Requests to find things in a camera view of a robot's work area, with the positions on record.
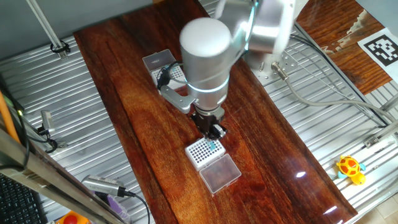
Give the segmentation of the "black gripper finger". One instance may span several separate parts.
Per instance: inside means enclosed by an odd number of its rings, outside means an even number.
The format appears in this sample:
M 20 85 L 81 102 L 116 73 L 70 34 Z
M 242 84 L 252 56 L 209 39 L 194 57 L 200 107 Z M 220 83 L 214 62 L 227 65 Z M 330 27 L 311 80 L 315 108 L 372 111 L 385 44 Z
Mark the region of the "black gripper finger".
M 213 139 L 221 139 L 228 132 L 228 130 L 221 124 L 214 124 L 211 128 L 211 131 L 212 131 Z
M 215 140 L 215 133 L 214 133 L 214 128 L 212 126 L 207 127 L 207 128 L 200 128 L 200 131 L 204 135 L 204 137 L 209 140 L 209 141 L 214 141 Z

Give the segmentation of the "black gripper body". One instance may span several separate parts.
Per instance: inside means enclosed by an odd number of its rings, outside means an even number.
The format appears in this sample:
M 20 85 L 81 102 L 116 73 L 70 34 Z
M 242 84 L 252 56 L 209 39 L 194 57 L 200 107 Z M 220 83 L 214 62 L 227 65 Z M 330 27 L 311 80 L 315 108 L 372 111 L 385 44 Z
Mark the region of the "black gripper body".
M 190 118 L 194 121 L 199 130 L 211 130 L 215 126 L 225 129 L 225 127 L 220 124 L 224 119 L 223 108 L 216 108 L 211 111 L 195 108 L 195 111 Z

